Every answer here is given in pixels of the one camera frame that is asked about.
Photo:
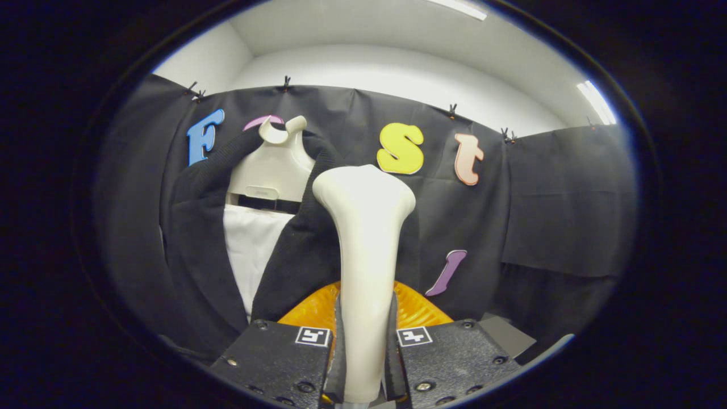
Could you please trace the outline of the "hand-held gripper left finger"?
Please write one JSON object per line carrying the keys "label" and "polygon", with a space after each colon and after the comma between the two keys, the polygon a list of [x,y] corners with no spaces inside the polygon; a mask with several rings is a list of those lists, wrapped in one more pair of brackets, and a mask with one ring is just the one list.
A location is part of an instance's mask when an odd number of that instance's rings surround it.
{"label": "hand-held gripper left finger", "polygon": [[327,285],[277,321],[252,321],[211,373],[263,407],[334,407],[345,376],[339,295],[340,283]]}

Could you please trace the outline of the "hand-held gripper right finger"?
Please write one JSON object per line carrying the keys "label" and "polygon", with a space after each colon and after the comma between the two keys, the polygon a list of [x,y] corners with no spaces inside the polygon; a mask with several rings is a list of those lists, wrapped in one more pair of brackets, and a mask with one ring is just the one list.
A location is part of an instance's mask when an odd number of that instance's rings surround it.
{"label": "hand-held gripper right finger", "polygon": [[440,407],[482,393],[520,370],[475,319],[455,321],[395,282],[385,390],[398,407]]}

